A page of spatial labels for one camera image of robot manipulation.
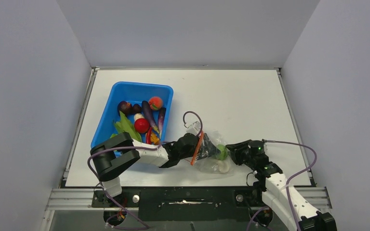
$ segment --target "plastic bag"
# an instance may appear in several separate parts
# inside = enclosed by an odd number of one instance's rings
[[[195,122],[188,127],[187,132],[196,135],[199,128],[199,122]],[[232,160],[222,135],[218,131],[202,131],[200,136],[202,139],[197,146],[199,150],[194,154],[191,165],[202,172],[228,173],[231,170]]]

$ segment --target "blue tray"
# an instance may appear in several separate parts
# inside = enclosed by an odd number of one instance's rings
[[[170,86],[149,84],[149,83],[133,83],[133,82],[117,82],[111,88],[106,107],[104,108],[103,115],[101,116],[100,123],[94,134],[91,148],[110,139],[111,134],[116,133],[113,121],[120,121],[120,116],[117,112],[117,106],[121,101],[127,101],[134,104],[139,104],[151,97],[160,97],[164,104],[163,107],[167,108],[165,113],[164,127],[162,128],[161,140],[165,140],[165,131],[168,124],[170,115],[171,102],[173,97],[173,89]],[[158,111],[153,111],[155,123],[158,123]],[[128,119],[134,123],[134,115],[129,115]],[[145,134],[141,135],[143,142],[145,142]]]

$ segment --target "purple eggplant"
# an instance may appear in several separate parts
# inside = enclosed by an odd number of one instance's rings
[[[159,130],[159,136],[162,135],[162,127],[164,126],[164,119],[165,119],[165,112],[166,111],[167,111],[167,109],[165,107],[162,107],[159,110],[159,113],[158,113],[158,130]]]
[[[141,107],[142,107],[145,119],[148,120],[152,129],[159,134],[159,130],[158,130],[157,124],[155,123],[154,116],[152,115],[152,110],[151,110],[151,107],[149,106],[148,101],[143,101],[141,103]]]

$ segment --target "tabletop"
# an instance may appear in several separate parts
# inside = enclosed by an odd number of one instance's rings
[[[111,87],[119,81],[169,85],[174,95],[166,130],[166,141],[186,132],[182,115],[198,113],[204,131],[218,131],[228,143],[246,140],[298,142],[276,70],[98,70],[87,104],[66,180],[67,187],[93,187],[98,181],[87,167],[90,144],[97,129]],[[187,121],[196,121],[187,115]],[[287,177],[305,168],[298,146],[268,143],[267,155]],[[136,163],[120,175],[122,186],[244,186],[246,166],[232,164],[225,174],[200,172],[189,162],[158,168]],[[310,185],[307,173],[292,180]]]

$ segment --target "gray wall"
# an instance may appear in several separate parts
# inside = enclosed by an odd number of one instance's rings
[[[0,1],[0,231],[38,230],[89,76],[55,0]]]
[[[370,230],[370,1],[321,1],[282,74],[339,230]]]
[[[319,0],[57,0],[92,66],[281,67]]]

